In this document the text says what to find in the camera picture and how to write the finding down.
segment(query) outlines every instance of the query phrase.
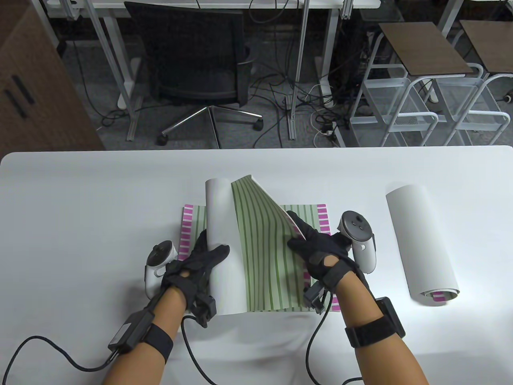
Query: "cabinet handle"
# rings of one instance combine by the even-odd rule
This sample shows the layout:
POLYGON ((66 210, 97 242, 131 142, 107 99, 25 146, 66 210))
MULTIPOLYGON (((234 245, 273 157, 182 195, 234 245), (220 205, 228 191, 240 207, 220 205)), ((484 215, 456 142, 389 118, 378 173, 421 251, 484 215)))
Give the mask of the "cabinet handle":
POLYGON ((27 114, 25 113, 25 111, 23 111, 23 108, 21 107, 21 105, 19 105, 19 103, 16 100, 16 98, 14 97, 14 95, 11 94, 11 91, 9 91, 8 89, 5 89, 4 94, 7 96, 9 101, 12 103, 12 105, 16 109, 16 112, 19 114, 19 116, 21 116, 23 119, 28 118, 27 114))
POLYGON ((35 104, 35 100, 34 98, 32 97, 32 95, 30 94, 29 90, 27 89, 27 87, 25 87, 25 84, 23 84, 22 80, 19 78, 18 75, 13 75, 11 76, 12 79, 14 80, 14 83, 16 84, 16 86, 18 87, 19 91, 22 93, 22 95, 25 97, 25 99, 27 100, 27 102, 29 104, 35 104))

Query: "black glove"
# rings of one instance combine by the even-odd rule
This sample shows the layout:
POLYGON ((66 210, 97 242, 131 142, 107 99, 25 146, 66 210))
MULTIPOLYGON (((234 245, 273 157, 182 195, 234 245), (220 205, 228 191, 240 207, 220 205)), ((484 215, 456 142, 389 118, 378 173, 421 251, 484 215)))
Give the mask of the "black glove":
POLYGON ((349 238, 340 233, 331 236, 320 233, 299 218, 295 212, 287 211, 287 213, 306 238, 306 240, 292 238, 287 242, 287 245, 293 252, 303 258, 306 268, 313 278, 333 292, 339 281, 348 272, 354 272, 368 288, 360 267, 348 257, 347 251, 352 244, 349 238), (329 255, 334 255, 339 259, 333 267, 324 264, 324 259, 329 255))
POLYGON ((230 253, 228 245, 221 245, 212 251, 207 249, 207 231, 203 230, 196 240, 194 249, 185 261, 174 260, 166 265, 162 278, 162 289, 176 286, 184 294, 187 309, 196 317, 197 322, 207 327, 216 313, 215 301, 208 295, 208 281, 212 268, 223 262, 230 253), (180 273, 189 272, 187 277, 180 273))

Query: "forearm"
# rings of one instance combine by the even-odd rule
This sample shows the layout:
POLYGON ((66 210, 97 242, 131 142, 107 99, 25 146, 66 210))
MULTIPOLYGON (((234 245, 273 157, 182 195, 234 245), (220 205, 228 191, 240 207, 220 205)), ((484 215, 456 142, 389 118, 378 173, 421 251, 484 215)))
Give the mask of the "forearm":
MULTIPOLYGON (((155 308, 153 323, 174 341, 185 312, 184 295, 176 287, 169 288, 155 308)), ((114 362, 104 385, 158 385, 164 372, 164 357, 155 348, 141 342, 130 353, 114 362)))
MULTIPOLYGON (((350 272, 336 289, 346 326, 365 325, 383 316, 372 295, 350 272)), ((375 344, 356 349, 365 385, 427 385, 422 369, 403 340, 394 334, 375 344)))

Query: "human hand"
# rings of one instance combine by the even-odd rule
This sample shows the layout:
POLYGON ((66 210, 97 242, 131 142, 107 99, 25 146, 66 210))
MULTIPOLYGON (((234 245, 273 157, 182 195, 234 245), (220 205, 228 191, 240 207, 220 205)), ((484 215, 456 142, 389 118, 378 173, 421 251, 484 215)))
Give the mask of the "human hand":
POLYGON ((321 281, 328 290, 334 291, 348 272, 355 272, 367 286, 358 264, 348 257, 347 251, 352 243, 349 238, 340 233, 332 236, 320 233, 299 218, 295 212, 287 213, 306 238, 292 238, 287 245, 305 261, 306 268, 313 278, 321 281))
POLYGON ((174 260, 166 265, 162 288, 175 286, 184 294, 187 309, 193 313, 198 294, 207 295, 208 281, 212 269, 224 261, 230 253, 228 245, 221 245, 212 251, 207 248, 207 231, 203 230, 196 244, 184 261, 174 260))

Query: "wrist tracker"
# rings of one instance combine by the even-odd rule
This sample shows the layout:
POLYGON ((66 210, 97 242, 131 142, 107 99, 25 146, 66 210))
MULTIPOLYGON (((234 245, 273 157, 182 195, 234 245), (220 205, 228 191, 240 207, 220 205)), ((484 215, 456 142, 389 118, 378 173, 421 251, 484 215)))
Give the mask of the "wrist tracker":
POLYGON ((149 304, 142 310, 131 314, 110 341, 108 348, 119 354, 131 352, 138 343, 144 342, 157 349, 167 359, 173 349, 173 340, 160 327, 153 323, 155 309, 165 289, 154 296, 149 304))
POLYGON ((376 304, 383 313, 383 317, 356 328, 346 328, 349 343, 355 349, 372 345, 395 333, 401 338, 406 335, 390 299, 378 298, 376 304))

